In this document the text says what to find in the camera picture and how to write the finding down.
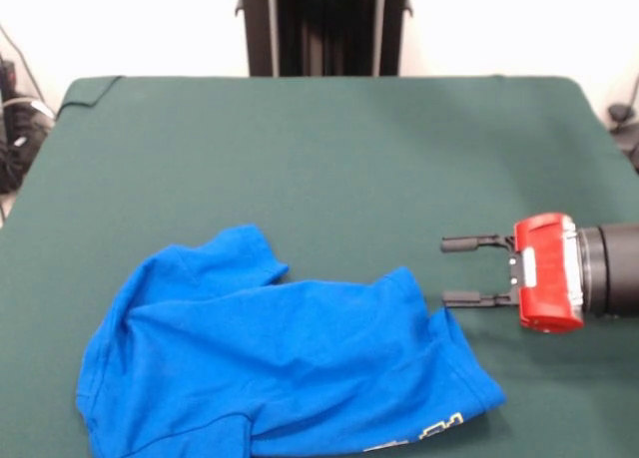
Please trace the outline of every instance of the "shirt sleeve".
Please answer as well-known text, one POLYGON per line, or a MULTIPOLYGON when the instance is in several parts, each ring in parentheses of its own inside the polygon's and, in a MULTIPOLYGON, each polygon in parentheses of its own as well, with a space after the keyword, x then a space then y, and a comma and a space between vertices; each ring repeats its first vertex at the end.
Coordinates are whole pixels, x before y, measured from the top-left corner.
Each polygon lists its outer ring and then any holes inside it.
POLYGON ((174 245, 170 251, 207 299, 267 285, 289 270, 276 259, 260 229, 252 225, 226 229, 197 248, 174 245))
POLYGON ((267 285, 288 269, 256 226, 225 229, 204 245, 170 245, 149 257, 122 287, 114 308, 210 300, 267 285))

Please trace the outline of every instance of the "black metal frame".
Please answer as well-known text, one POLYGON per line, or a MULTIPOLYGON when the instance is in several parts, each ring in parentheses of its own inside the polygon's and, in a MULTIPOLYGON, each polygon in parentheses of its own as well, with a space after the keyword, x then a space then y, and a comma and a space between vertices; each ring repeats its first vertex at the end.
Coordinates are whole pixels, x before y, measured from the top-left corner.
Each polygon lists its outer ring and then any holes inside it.
MULTIPOLYGON (((375 0, 359 0, 351 10, 340 10, 338 0, 321 1, 322 6, 301 0, 277 0, 280 75, 372 75, 375 0), (321 67, 311 71, 309 54, 318 42, 321 67)), ((399 72, 405 4, 406 0, 384 0, 379 63, 379 74, 383 76, 396 76, 399 72)), ((243 9, 251 76, 272 76, 269 0, 243 0, 243 9)))
POLYGON ((252 76, 273 75, 273 55, 271 51, 271 18, 269 0, 242 0, 249 71, 252 76))

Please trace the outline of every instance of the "blue shirt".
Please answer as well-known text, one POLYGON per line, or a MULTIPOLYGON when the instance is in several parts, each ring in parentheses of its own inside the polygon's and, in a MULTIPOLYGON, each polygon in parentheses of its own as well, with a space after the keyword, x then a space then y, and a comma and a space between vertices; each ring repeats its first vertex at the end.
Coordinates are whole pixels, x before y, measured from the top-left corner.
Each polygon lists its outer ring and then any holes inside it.
POLYGON ((428 316, 408 269, 273 285, 287 269, 254 226, 142 263, 80 372, 95 456, 358 452, 504 401, 452 315, 428 316))

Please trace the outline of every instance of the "black object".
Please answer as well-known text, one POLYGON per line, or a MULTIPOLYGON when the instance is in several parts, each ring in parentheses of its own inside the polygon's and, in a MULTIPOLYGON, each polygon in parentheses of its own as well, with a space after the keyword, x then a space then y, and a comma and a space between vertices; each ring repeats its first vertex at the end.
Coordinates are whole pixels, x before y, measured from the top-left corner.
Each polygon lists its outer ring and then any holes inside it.
POLYGON ((406 3, 242 0, 251 75, 397 75, 406 3))
POLYGON ((639 225, 579 231, 584 311, 639 314, 639 225))

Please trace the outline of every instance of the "black cylinder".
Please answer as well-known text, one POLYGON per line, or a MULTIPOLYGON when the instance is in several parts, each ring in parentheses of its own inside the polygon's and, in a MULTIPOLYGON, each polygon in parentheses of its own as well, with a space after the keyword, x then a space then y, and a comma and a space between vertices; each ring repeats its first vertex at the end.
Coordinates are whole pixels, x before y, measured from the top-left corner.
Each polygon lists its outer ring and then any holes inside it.
POLYGON ((584 310, 639 314, 639 225, 579 231, 584 310))

